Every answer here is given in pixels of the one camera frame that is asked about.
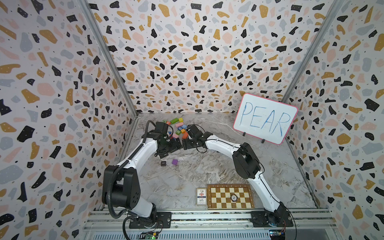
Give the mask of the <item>chess piece on board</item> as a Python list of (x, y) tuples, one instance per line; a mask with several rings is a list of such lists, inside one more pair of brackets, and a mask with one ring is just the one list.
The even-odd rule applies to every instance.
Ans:
[(232, 202), (236, 202), (237, 200), (238, 200), (237, 195), (235, 195), (235, 194), (231, 195), (231, 201)]

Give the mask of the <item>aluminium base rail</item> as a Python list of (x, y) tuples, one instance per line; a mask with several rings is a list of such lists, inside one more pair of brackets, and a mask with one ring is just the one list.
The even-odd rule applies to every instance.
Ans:
[(264, 211), (180, 209), (159, 210), (156, 240), (340, 240), (327, 209), (290, 209), (280, 227), (262, 218)]

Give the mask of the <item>wooden chessboard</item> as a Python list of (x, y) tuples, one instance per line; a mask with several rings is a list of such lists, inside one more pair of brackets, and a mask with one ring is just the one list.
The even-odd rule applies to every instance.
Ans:
[(207, 198), (209, 209), (247, 210), (255, 207), (251, 186), (246, 184), (208, 185)]

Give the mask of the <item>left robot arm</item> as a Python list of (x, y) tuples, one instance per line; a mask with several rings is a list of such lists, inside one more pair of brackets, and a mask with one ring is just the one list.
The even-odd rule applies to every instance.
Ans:
[(151, 156), (162, 159), (182, 147), (180, 140), (169, 135), (168, 130), (172, 129), (164, 122), (147, 121), (138, 146), (120, 163), (105, 169), (102, 202), (112, 218), (128, 214), (151, 223), (155, 221), (156, 205), (141, 197), (138, 173)]

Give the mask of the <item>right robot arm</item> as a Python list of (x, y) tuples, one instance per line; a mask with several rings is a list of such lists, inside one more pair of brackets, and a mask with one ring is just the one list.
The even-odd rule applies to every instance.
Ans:
[(204, 148), (232, 158), (237, 174), (247, 180), (260, 197), (268, 224), (277, 227), (284, 222), (289, 211), (266, 182), (263, 176), (265, 168), (251, 145), (225, 141), (210, 132), (202, 132), (195, 124), (189, 125), (186, 133), (188, 137), (182, 140), (184, 150)]

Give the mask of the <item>long pink block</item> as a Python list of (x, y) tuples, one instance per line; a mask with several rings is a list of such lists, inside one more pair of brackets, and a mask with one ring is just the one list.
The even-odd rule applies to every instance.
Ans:
[(175, 124), (175, 126), (176, 126), (177, 128), (178, 128), (178, 127), (182, 127), (183, 125), (184, 125), (183, 122)]

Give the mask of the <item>long orange block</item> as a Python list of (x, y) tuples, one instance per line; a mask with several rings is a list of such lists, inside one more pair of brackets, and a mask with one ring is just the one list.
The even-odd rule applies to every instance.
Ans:
[(188, 139), (189, 138), (189, 134), (187, 133), (187, 132), (185, 132), (184, 134), (183, 134), (183, 136), (182, 136), (182, 139), (183, 140), (186, 140), (186, 139)]

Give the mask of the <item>pink framed whiteboard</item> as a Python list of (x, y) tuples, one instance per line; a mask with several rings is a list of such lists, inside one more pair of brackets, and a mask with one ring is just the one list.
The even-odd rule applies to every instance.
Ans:
[(233, 128), (241, 133), (281, 145), (298, 108), (281, 102), (244, 94)]

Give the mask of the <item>playing card box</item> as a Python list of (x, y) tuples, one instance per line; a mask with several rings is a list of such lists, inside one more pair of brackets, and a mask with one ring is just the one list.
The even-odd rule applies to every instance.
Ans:
[(197, 206), (206, 206), (207, 205), (207, 188), (197, 188), (196, 205)]

